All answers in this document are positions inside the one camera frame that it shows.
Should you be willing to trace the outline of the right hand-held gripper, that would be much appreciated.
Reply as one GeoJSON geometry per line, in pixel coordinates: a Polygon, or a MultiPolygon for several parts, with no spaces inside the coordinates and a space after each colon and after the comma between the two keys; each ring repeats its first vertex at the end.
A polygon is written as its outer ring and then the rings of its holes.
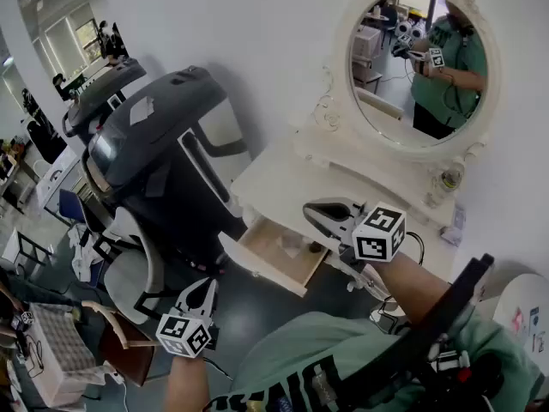
{"type": "Polygon", "coordinates": [[[339,245],[329,255],[329,264],[351,278],[349,292],[364,289],[383,300],[389,291],[374,270],[374,263],[392,261],[406,237],[407,213],[387,203],[368,212],[345,197],[320,198],[303,206],[305,219],[339,245]]]}

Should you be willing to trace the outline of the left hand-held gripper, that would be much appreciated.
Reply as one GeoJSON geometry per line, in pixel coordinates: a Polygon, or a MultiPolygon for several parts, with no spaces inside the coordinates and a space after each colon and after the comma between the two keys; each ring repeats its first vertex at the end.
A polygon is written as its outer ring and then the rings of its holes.
{"type": "Polygon", "coordinates": [[[212,317],[218,291],[216,279],[196,281],[184,289],[175,306],[161,316],[155,336],[167,353],[194,359],[204,349],[215,349],[218,331],[212,317]]]}

